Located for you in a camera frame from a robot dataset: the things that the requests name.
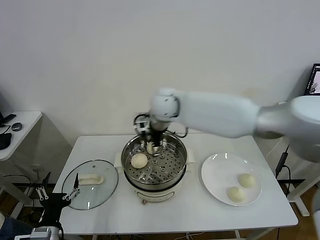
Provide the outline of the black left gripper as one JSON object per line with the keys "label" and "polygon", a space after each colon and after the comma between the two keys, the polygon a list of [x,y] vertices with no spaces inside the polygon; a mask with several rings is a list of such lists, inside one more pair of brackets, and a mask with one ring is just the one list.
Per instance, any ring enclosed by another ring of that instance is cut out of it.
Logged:
{"label": "black left gripper", "polygon": [[69,194],[66,193],[49,193],[47,195],[46,187],[48,185],[51,172],[42,180],[40,186],[35,190],[39,196],[40,204],[44,207],[41,224],[42,225],[55,225],[60,221],[63,208],[70,205],[71,200],[75,198],[80,191],[79,189],[79,174],[75,176],[73,189]]}

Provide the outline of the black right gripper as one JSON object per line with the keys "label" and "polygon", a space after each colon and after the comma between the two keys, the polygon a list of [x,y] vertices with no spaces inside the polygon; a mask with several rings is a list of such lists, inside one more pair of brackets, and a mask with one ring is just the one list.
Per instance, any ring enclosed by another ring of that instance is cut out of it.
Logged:
{"label": "black right gripper", "polygon": [[161,142],[163,139],[164,130],[156,130],[153,127],[150,128],[150,136],[153,144],[153,154],[160,154],[162,151]]}

